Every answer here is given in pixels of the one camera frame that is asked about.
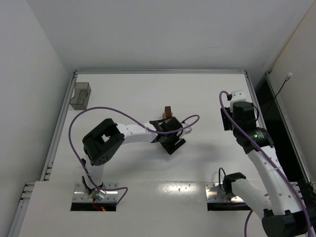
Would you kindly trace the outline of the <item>dark wood arch block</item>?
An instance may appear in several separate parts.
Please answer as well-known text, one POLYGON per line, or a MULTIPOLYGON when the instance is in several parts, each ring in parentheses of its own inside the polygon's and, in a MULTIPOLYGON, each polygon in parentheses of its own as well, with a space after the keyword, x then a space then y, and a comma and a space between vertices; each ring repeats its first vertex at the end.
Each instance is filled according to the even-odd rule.
POLYGON ((171 110, 171 107, 170 106, 165 106, 164 108, 164 113, 165 113, 165 118, 166 119, 169 119, 172 117, 172 110, 171 110))

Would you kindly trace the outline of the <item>grey plastic block box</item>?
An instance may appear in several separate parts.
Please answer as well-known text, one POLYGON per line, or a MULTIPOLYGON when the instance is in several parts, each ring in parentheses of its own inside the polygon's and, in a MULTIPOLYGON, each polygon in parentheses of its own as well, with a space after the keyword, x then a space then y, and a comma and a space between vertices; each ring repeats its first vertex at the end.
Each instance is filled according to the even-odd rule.
POLYGON ((86 110, 91 95, 91 87, 88 82, 76 82, 74 94, 70 99, 70 106, 74 110, 86 110))

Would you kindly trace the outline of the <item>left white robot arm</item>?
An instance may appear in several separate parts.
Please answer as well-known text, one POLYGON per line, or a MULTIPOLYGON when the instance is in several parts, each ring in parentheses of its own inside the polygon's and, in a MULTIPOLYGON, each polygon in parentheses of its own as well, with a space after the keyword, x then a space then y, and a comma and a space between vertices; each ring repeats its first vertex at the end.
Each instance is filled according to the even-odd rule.
POLYGON ((186 128, 172 134, 166 132, 178 130, 187 126, 177 118, 153 120, 143 124, 115 123, 107 118, 84 136, 83 150, 89 163, 85 165, 96 186, 104 187, 102 176, 104 165, 110 161, 120 146, 130 143, 147 142, 160 143, 168 154, 173 154, 185 144, 185 135, 192 129, 186 128))

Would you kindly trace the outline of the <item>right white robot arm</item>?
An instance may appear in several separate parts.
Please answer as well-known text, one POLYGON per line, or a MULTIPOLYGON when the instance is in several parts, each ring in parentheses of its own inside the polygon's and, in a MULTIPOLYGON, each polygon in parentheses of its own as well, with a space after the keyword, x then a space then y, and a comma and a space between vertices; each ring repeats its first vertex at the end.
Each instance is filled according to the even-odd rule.
POLYGON ((267 130, 256 124, 254 105, 242 100, 221 108, 224 129, 231 130, 257 169, 267 196, 252 186, 242 173, 228 174, 222 182, 228 196, 238 196, 261 220, 269 237, 312 236, 315 208, 306 208, 281 167, 267 130))

